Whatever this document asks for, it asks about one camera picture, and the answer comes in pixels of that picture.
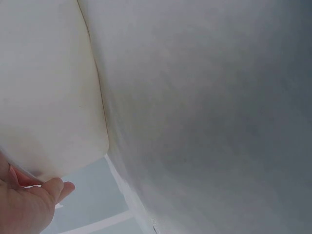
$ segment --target white upholstered surface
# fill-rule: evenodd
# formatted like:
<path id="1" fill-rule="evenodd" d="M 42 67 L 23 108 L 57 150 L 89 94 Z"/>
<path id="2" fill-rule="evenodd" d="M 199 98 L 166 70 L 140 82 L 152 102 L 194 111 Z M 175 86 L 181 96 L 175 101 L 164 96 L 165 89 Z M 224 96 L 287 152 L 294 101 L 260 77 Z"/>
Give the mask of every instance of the white upholstered surface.
<path id="1" fill-rule="evenodd" d="M 97 69 L 75 0 L 0 3 L 0 147 L 40 180 L 103 157 Z"/>

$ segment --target skin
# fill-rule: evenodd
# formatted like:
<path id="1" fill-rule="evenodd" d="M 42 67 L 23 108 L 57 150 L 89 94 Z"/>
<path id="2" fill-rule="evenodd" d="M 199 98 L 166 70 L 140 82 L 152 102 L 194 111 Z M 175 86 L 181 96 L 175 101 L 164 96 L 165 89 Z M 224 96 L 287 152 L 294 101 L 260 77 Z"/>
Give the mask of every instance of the skin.
<path id="1" fill-rule="evenodd" d="M 51 223 L 55 205 L 75 189 L 73 183 L 60 178 L 37 185 L 10 166 L 0 153 L 1 234 L 39 234 Z"/>

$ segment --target white fabric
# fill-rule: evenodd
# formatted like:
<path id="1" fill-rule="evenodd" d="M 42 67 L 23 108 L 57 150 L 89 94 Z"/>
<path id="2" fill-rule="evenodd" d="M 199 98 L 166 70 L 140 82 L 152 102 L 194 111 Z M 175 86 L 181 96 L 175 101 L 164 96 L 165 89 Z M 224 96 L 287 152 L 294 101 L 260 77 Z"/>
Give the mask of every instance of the white fabric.
<path id="1" fill-rule="evenodd" d="M 75 0 L 0 4 L 0 147 L 46 181 L 103 157 L 97 69 Z"/>

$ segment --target finger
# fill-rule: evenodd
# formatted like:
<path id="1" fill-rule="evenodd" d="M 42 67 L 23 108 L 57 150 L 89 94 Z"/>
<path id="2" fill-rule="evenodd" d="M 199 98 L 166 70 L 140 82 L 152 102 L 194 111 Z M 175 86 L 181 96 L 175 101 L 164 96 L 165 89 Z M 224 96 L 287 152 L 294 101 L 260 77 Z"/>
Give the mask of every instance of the finger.
<path id="1" fill-rule="evenodd" d="M 9 177 L 10 165 L 0 151 L 0 180 L 7 181 Z"/>
<path id="2" fill-rule="evenodd" d="M 18 189 L 20 187 L 18 177 L 16 176 L 16 173 L 12 166 L 10 167 L 9 171 L 8 184 L 14 189 Z"/>
<path id="3" fill-rule="evenodd" d="M 53 178 L 42 184 L 41 188 L 46 190 L 54 204 L 57 203 L 59 196 L 64 188 L 64 183 L 60 178 Z"/>
<path id="4" fill-rule="evenodd" d="M 75 190 L 75 185 L 73 183 L 65 182 L 64 188 L 58 197 L 57 203 L 61 202 L 64 198 L 66 198 L 74 190 Z"/>
<path id="5" fill-rule="evenodd" d="M 13 168 L 13 169 L 15 171 L 15 174 L 17 176 L 17 180 L 18 180 L 20 186 L 28 187 L 28 186 L 34 186 L 34 185 L 40 185 L 41 184 L 38 180 L 29 178 L 28 176 L 24 175 L 22 172 L 20 172 L 16 168 Z"/>

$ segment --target light blue surface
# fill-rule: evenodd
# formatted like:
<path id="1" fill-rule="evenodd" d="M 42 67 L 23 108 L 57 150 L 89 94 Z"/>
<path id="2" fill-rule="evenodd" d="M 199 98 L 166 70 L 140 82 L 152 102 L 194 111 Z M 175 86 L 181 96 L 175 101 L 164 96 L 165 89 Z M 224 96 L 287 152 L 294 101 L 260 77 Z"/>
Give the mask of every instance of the light blue surface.
<path id="1" fill-rule="evenodd" d="M 76 190 L 61 202 L 63 207 L 56 209 L 43 234 L 66 232 L 129 210 L 104 158 L 63 180 L 73 182 Z"/>
<path id="2" fill-rule="evenodd" d="M 143 234 L 134 218 L 122 223 L 110 226 L 103 230 L 93 232 L 92 234 Z"/>

